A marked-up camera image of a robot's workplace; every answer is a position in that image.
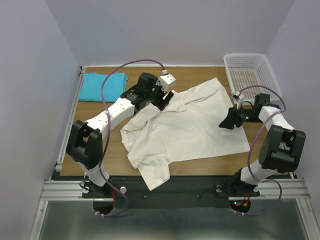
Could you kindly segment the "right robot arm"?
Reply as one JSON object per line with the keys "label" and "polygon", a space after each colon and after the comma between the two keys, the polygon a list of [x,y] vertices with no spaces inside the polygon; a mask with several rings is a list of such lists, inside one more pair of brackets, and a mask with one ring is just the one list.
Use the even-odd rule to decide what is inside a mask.
{"label": "right robot arm", "polygon": [[235,105],[230,107],[219,128],[233,130],[243,123],[262,123],[267,135],[259,150],[258,159],[239,169],[223,188],[235,196],[252,193],[258,183],[269,176],[294,172],[299,165],[306,134],[296,130],[283,117],[283,109],[271,103],[269,94],[260,93],[251,108],[243,108],[244,95],[232,95]]}

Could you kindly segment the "white t shirt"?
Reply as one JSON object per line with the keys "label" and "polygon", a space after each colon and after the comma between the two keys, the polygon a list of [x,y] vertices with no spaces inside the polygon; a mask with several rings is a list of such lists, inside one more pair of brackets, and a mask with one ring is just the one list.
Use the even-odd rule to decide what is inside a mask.
{"label": "white t shirt", "polygon": [[213,78],[183,92],[175,92],[168,106],[148,105],[120,131],[133,168],[147,188],[154,190],[170,179],[173,162],[246,153],[250,150],[242,127],[220,127],[232,102]]}

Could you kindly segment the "white plastic basket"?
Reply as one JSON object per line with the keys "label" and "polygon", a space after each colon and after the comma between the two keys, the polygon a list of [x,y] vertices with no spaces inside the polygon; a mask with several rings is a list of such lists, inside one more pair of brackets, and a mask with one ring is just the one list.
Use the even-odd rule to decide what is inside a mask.
{"label": "white plastic basket", "polygon": [[270,95],[270,101],[279,104],[282,91],[267,57],[260,53],[232,53],[223,57],[225,72],[232,93],[253,85],[243,92],[248,102],[254,103],[255,96]]}

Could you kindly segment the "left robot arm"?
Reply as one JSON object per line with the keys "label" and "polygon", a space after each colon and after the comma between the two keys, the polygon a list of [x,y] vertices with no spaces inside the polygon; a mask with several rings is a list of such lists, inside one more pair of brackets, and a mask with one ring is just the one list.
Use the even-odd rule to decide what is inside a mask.
{"label": "left robot arm", "polygon": [[174,96],[169,89],[175,83],[176,78],[166,71],[159,77],[143,72],[137,83],[123,92],[107,110],[72,124],[66,153],[82,167],[100,197],[111,193],[110,175],[102,165],[105,156],[103,140],[109,140],[114,127],[137,114],[147,104],[162,111]]}

